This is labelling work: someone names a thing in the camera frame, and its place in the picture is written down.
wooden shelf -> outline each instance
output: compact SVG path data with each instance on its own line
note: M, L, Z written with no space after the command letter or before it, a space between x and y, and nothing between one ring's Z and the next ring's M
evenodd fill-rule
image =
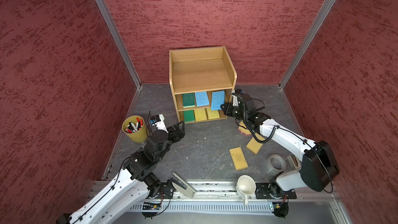
M170 50L169 56L170 87L179 121L183 120L184 111L210 108L211 93L214 91L225 90L225 102L232 100L231 92L235 88L236 71L225 46ZM204 91L209 97L209 105L183 107L183 93ZM218 119L226 119L221 110L219 113Z
M214 118L214 119L206 119L205 121L217 121L220 119L226 119L227 117L224 115L224 113L222 112L222 110L219 110L218 113L220 114L219 118ZM178 112L178 117L180 117L180 121L184 120L184 111ZM192 122L186 122L186 124L191 124L191 123L199 123L199 122L205 122L205 121L192 121Z
M182 102L182 94L176 94L176 101L177 101L177 111L187 111L187 110L193 110L193 109L201 109L201 108L210 108L211 107L211 96L212 96L212 92L216 92L216 91L207 91L207 97L209 98L209 105L206 106L201 106L201 107L186 107L184 108L183 106L183 102ZM229 101L229 98L231 97L231 92L232 89L226 89L225 91L225 99L224 99L224 103Z

yellow sponge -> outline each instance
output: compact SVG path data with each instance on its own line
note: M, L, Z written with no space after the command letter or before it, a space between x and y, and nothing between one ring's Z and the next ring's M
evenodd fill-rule
M248 166L245 156L243 155L242 148L236 147L229 149L229 153L231 153L232 161L235 165L235 170L246 169Z
M256 133L256 137L263 141L265 140L265 138L263 138L261 135ZM251 140L248 142L248 144L246 145L246 148L248 148L249 150L251 150L252 152L254 152L254 154L257 154L258 151L260 150L260 148L263 146L262 143L257 142L254 138L251 138Z
M195 121L205 121L207 119L205 109L194 109Z
M241 121L239 125L240 125L241 127L238 127L238 130L239 130L242 134L251 135L251 132L250 132L248 129L246 129L246 125L245 125L245 123L244 123L243 121Z
M220 118L220 114L219 114L218 110L212 111L210 108L206 108L206 112L207 112L207 117L209 119Z

blue sponge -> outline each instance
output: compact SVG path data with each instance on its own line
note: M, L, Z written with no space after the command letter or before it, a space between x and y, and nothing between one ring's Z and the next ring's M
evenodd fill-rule
M224 104L225 91L217 91L211 94L211 110L221 110L221 105Z
M195 98L196 98L196 106L197 107L210 105L209 97L207 96L207 92L196 92Z

red wall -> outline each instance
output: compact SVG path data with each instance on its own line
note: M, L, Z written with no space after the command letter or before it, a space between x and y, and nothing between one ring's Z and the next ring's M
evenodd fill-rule
M324 0L105 0L143 82L169 49L225 45L238 83L279 83Z
M337 0L285 87L355 223L398 222L398 0Z
M0 222L54 223L101 179L135 89L94 0L0 8Z

pen holder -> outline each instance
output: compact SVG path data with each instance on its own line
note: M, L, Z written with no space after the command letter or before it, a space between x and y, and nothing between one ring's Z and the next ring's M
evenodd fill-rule
M126 132L126 128L129 126L130 122L133 122L134 124L137 123L137 118L142 119L143 121L143 126L141 127L140 130L134 133L128 133ZM135 143L143 143L147 140L148 134L147 134L147 124L145 123L145 120L143 117L134 115L131 117L128 117L122 124L122 131Z

